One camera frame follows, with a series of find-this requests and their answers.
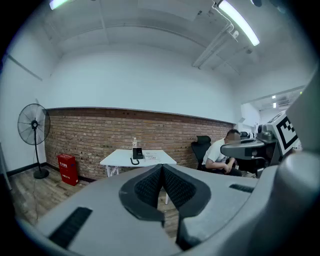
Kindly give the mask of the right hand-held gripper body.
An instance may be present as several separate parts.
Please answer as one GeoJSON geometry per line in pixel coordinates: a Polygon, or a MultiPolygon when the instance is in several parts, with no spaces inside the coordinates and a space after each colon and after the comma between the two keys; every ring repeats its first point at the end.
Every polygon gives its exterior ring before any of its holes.
{"type": "Polygon", "coordinates": [[[294,151],[299,138],[283,110],[265,124],[260,124],[254,141],[262,143],[252,149],[252,163],[249,172],[257,175],[269,166],[279,165],[285,157],[294,151]]]}

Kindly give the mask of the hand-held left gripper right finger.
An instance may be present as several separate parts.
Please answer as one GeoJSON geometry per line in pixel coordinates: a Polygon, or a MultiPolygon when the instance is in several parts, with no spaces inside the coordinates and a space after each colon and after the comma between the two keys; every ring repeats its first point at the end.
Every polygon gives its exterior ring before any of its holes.
{"type": "Polygon", "coordinates": [[[162,166],[163,188],[178,211],[176,240],[167,240],[164,252],[222,252],[240,238],[236,215],[252,195],[257,181],[193,170],[173,164],[162,166]]]}

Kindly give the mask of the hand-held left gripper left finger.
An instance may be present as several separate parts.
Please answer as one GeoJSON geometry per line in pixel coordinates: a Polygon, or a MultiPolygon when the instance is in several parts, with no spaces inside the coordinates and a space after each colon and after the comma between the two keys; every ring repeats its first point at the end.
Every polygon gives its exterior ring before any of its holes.
{"type": "Polygon", "coordinates": [[[68,250],[82,256],[172,256],[180,248],[169,238],[158,221],[142,221],[122,205],[119,191],[123,184],[150,170],[141,167],[86,185],[46,213],[37,230],[49,237],[78,207],[92,212],[68,250]]]}

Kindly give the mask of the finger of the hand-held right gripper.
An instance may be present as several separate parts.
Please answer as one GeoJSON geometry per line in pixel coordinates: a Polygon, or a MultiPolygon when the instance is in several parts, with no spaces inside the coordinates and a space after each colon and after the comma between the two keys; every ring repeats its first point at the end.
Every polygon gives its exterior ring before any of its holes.
{"type": "Polygon", "coordinates": [[[242,139],[233,143],[227,143],[220,147],[220,152],[228,157],[241,160],[251,160],[258,157],[259,151],[265,144],[255,138],[242,139]]]}

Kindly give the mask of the black office chair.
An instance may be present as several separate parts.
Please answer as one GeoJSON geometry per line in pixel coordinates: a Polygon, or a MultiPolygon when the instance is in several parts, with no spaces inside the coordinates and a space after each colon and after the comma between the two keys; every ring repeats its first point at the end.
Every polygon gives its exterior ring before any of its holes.
{"type": "Polygon", "coordinates": [[[203,170],[203,159],[211,146],[211,138],[207,135],[197,135],[197,141],[191,143],[191,148],[197,159],[197,169],[203,170]]]}

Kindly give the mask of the white folding table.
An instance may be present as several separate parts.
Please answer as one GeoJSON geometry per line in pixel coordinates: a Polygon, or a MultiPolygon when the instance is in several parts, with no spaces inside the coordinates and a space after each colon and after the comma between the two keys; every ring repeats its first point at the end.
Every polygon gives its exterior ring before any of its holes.
{"type": "Polygon", "coordinates": [[[143,150],[143,159],[133,159],[133,150],[129,149],[116,149],[106,158],[104,158],[100,164],[105,166],[107,177],[118,175],[120,168],[141,168],[148,167],[157,164],[176,164],[177,162],[171,158],[163,150],[143,150]],[[159,161],[146,161],[144,157],[144,151],[156,151],[160,157],[159,161]]]}

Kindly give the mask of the red metal box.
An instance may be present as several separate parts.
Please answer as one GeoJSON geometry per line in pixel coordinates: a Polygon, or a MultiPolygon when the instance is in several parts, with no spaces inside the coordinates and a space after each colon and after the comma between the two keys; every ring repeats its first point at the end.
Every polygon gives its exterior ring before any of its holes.
{"type": "Polygon", "coordinates": [[[79,182],[76,158],[72,155],[62,153],[57,156],[57,160],[62,181],[71,186],[76,186],[79,182]]]}

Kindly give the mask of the white ceiling pipes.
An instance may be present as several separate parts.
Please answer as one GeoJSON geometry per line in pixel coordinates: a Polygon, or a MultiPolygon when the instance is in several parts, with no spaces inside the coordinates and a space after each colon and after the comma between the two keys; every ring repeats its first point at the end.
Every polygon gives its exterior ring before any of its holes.
{"type": "Polygon", "coordinates": [[[200,56],[192,63],[192,67],[201,69],[205,66],[212,56],[218,54],[232,42],[238,42],[239,32],[234,25],[228,21],[221,31],[212,39],[200,56]]]}

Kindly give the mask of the long ceiling light tube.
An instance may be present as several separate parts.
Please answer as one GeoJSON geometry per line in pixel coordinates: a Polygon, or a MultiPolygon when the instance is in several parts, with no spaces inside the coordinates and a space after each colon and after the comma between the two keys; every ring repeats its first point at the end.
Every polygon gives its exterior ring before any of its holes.
{"type": "Polygon", "coordinates": [[[56,8],[60,7],[64,3],[68,2],[69,0],[50,0],[49,6],[51,10],[55,10],[56,8]]]}
{"type": "Polygon", "coordinates": [[[226,0],[222,0],[218,4],[218,8],[226,13],[244,32],[251,44],[255,47],[260,41],[245,18],[226,0]]]}

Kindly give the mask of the black pedestal fan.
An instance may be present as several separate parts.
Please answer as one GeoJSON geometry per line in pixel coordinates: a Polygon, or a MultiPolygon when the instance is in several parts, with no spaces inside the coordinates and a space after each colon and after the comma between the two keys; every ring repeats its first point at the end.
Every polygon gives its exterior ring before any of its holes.
{"type": "Polygon", "coordinates": [[[26,144],[34,146],[37,169],[33,172],[33,177],[37,180],[44,179],[49,175],[49,171],[41,167],[38,145],[46,140],[50,128],[50,115],[48,111],[38,103],[28,104],[22,109],[18,116],[17,129],[20,138],[26,144]]]}

